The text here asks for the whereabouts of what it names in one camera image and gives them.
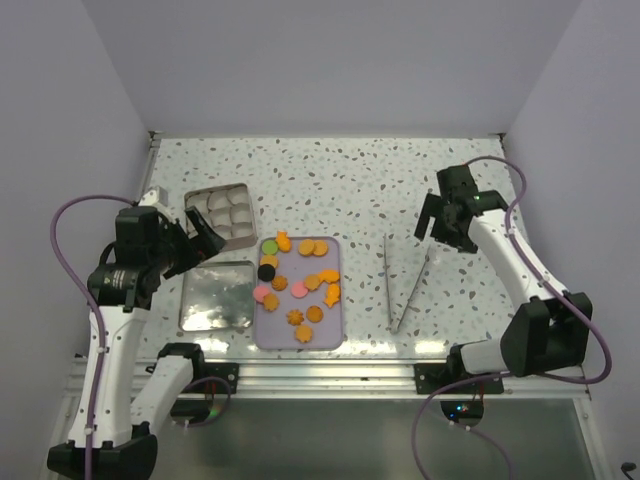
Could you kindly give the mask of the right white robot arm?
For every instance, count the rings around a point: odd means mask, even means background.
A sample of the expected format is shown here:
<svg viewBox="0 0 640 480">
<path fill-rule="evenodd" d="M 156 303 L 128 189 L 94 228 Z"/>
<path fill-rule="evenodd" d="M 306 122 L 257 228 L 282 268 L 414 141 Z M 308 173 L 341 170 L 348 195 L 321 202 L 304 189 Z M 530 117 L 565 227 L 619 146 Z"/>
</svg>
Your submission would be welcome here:
<svg viewBox="0 0 640 480">
<path fill-rule="evenodd" d="M 466 165 L 437 174 L 438 194 L 427 194 L 415 229 L 462 253 L 482 253 L 505 287 L 514 315 L 504 333 L 450 349 L 442 379 L 468 392 L 483 374 L 516 377 L 580 365 L 593 306 L 572 293 L 541 263 L 513 224 L 512 206 L 495 191 L 478 188 Z"/>
</svg>

